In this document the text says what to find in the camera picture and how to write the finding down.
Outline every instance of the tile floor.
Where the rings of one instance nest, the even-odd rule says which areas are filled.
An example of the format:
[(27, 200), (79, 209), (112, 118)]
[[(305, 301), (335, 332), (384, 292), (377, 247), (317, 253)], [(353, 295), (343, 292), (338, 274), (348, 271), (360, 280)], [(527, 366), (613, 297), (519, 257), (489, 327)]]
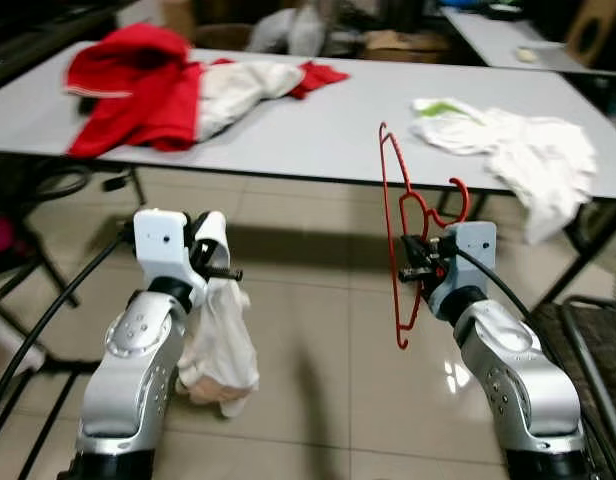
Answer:
[[(173, 401), (156, 478), (506, 478), (486, 402), (450, 327), (424, 309), (410, 348), (395, 344), (379, 189), (140, 173), (150, 206), (227, 215), (233, 258), (252, 299), (247, 323), (261, 371), (261, 390), (236, 419)], [(100, 180), (32, 217), (68, 276), (134, 209), (131, 189), (103, 194)], [(523, 213), (513, 199), (494, 198), (484, 217), (499, 226), (500, 275), (533, 304), (572, 250), (561, 237), (524, 245)], [(99, 358), (105, 328), (140, 281), (129, 249), (115, 253), (79, 289), (82, 306), (62, 309), (43, 341), (65, 357)], [(608, 295), (611, 284), (612, 275), (593, 264), (571, 291)], [(54, 295), (37, 272), (7, 306), (30, 325)], [(401, 300), (406, 306), (410, 293)], [(0, 479), (16, 478), (63, 380), (41, 377), (27, 390), (0, 437)], [(30, 478), (54, 480), (68, 466), (85, 383), (77, 381)]]

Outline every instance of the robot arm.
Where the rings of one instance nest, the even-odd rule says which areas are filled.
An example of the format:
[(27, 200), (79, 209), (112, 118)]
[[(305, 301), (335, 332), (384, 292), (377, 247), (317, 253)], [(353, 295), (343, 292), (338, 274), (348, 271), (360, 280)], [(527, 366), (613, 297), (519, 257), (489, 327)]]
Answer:
[(178, 212), (145, 210), (134, 217), (135, 248), (146, 290), (136, 292), (108, 328), (105, 354), (86, 388), (77, 454), (58, 480), (148, 480), (184, 347), (186, 318), (206, 298), (208, 279), (241, 279), (227, 266), (212, 232), (225, 244), (225, 219), (210, 212), (191, 224)]
[(486, 297), (486, 276), (456, 254), (459, 248), (493, 268), (494, 224), (459, 223), (441, 239), (403, 241), (410, 266), (399, 277), (422, 281), (433, 315), (453, 327), (462, 359), (488, 398), (511, 480), (590, 478), (570, 378), (526, 324)]

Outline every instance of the table top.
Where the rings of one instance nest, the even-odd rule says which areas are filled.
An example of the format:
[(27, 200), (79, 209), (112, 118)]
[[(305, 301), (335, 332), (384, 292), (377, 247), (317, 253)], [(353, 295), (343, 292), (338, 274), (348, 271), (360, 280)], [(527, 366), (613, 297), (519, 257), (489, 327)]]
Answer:
[[(490, 67), (616, 76), (616, 72), (581, 65), (568, 55), (565, 44), (545, 40), (526, 20), (492, 20), (453, 7), (443, 7), (442, 12)], [(518, 48), (531, 50), (536, 61), (519, 60)]]
[[(59, 156), (85, 119), (77, 99), (64, 94), (62, 76), (73, 45), (0, 89), (0, 152)], [(305, 59), (195, 50), (212, 61)], [(557, 116), (581, 125), (599, 153), (596, 197), (616, 199), (616, 129), (559, 75), (508, 69), (362, 60), (320, 59), (351, 78), (311, 93), (305, 100), (263, 102), (222, 134), (186, 152), (163, 153), (122, 146), (101, 160), (165, 168), (302, 178), (342, 183), (381, 182), (378, 128), (381, 121), (399, 138), (413, 184), (447, 186), (456, 176), (478, 190), (507, 192), (483, 169), (483, 156), (460, 157), (431, 147), (409, 132), (416, 97), (454, 97), (477, 108), (499, 107), (521, 115)], [(388, 180), (401, 183), (396, 160)]]

